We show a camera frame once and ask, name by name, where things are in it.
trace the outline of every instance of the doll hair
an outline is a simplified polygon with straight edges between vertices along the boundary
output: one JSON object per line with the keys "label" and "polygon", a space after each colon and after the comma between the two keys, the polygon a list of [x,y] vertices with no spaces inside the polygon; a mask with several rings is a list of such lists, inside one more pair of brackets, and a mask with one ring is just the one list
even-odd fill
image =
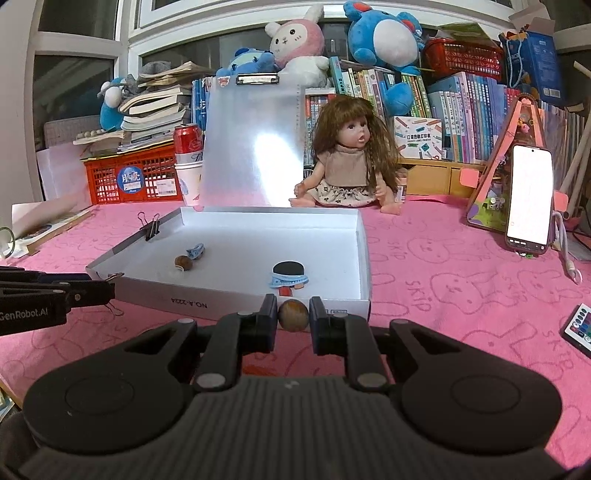
{"label": "doll hair", "polygon": [[337,135],[344,124],[365,117],[369,129],[369,141],[365,145],[365,164],[370,190],[375,190],[376,173],[381,173],[390,188],[396,186],[396,167],[398,151],[391,146],[394,139],[382,120],[374,114],[374,109],[366,99],[337,95],[322,110],[314,131],[312,149],[314,158],[326,151],[333,151]]}

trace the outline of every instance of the red soda can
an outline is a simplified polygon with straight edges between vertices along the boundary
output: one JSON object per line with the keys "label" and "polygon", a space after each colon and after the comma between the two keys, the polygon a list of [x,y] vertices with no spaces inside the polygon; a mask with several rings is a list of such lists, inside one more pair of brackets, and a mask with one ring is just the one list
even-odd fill
{"label": "red soda can", "polygon": [[203,132],[198,125],[181,125],[175,128],[173,140],[177,163],[203,160]]}

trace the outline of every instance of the pink tablecloth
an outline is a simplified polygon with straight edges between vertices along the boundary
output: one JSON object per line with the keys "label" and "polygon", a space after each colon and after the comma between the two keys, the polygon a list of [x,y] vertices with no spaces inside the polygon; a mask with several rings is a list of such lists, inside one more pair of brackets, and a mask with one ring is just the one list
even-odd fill
{"label": "pink tablecloth", "polygon": [[[148,219],[177,203],[99,207],[92,218],[18,263],[47,272],[80,272],[134,233],[137,213]],[[505,251],[502,237],[460,223],[460,207],[407,202],[400,217],[363,210],[372,268],[374,325],[406,317],[552,380],[563,415],[548,451],[565,466],[591,455],[591,361],[559,336],[575,305],[591,302],[591,266],[577,266],[578,287],[556,252],[529,260]],[[45,372],[177,316],[120,302],[72,311],[66,325],[0,338],[0,380],[17,399]],[[335,357],[313,356],[308,334],[279,331],[275,352],[251,355],[245,370],[262,375],[342,373]]]}

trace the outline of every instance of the blue box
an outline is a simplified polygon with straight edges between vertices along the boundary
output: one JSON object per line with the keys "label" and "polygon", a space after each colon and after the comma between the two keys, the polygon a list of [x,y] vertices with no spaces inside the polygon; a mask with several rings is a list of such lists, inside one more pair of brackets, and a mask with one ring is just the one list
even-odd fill
{"label": "blue box", "polygon": [[565,94],[554,39],[538,32],[527,32],[521,49],[519,40],[509,40],[508,44],[513,65],[513,82],[522,66],[524,72],[530,74],[531,86],[538,91],[541,100],[551,105],[564,106]]}

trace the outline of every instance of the red plastic basket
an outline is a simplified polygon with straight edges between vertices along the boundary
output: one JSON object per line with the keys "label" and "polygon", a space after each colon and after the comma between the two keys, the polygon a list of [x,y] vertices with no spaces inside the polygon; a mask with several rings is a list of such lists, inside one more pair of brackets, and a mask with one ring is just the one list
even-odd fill
{"label": "red plastic basket", "polygon": [[92,203],[104,205],[183,200],[174,169],[175,163],[172,144],[116,157],[88,160],[85,166]]}
{"label": "red plastic basket", "polygon": [[435,78],[467,72],[502,80],[502,48],[436,38],[427,43],[424,54]]}

